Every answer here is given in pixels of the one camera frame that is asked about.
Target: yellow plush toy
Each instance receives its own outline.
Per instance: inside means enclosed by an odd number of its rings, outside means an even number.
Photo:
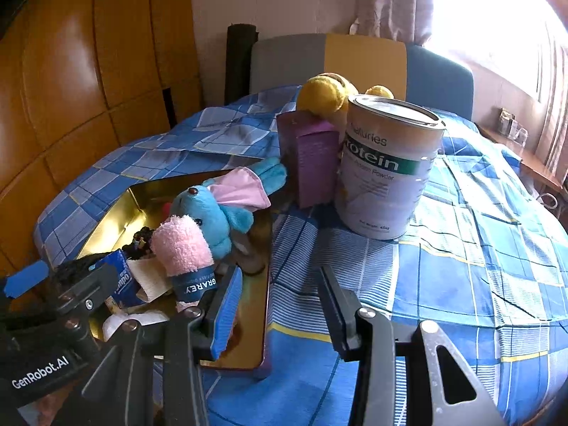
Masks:
[[[393,99],[393,93],[384,86],[373,86],[366,92],[375,96]],[[337,73],[321,73],[310,78],[302,86],[296,99],[296,110],[309,110],[330,122],[339,131],[343,141],[347,126],[348,97],[359,94],[348,79]]]
[[[375,86],[369,88],[365,94],[372,94],[373,96],[381,96],[383,98],[394,99],[393,93],[386,86],[381,86],[376,84]]]

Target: wooden shelf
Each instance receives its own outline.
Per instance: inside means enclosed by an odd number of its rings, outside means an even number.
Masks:
[[[492,142],[503,144],[511,149],[515,154],[521,158],[521,170],[533,177],[538,181],[564,196],[568,195],[568,191],[563,187],[562,183],[556,176],[532,153],[524,149],[520,144],[500,135],[498,132],[487,129],[482,126],[477,126],[482,136],[486,137]]]

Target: bed sheet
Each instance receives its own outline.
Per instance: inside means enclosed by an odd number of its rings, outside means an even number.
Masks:
[[[278,155],[275,115],[298,87],[207,108],[164,135],[117,149],[41,215],[35,242],[52,264],[71,259],[130,185],[234,168]],[[265,380],[204,375],[212,425],[344,425],[356,363],[339,360],[310,274],[330,264],[342,286],[388,318],[440,323],[509,424],[553,398],[568,376],[568,237],[517,176],[519,161],[475,126],[446,122],[442,150],[407,232],[395,241],[349,231],[332,206],[274,213]],[[405,424],[404,360],[395,424]]]

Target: wall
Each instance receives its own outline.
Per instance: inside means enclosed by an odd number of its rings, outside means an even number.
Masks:
[[[357,0],[192,0],[195,43],[207,105],[223,103],[226,28],[255,24],[259,38],[348,33]]]
[[[475,123],[494,129],[501,109],[515,114],[515,119],[529,132],[526,148],[536,150],[544,126],[546,107],[497,73],[469,59],[463,59],[473,72]]]

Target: protein powder can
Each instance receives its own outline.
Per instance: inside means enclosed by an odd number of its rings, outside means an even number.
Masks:
[[[379,96],[349,96],[335,196],[347,227],[371,239],[404,233],[444,129],[444,122],[422,107]]]

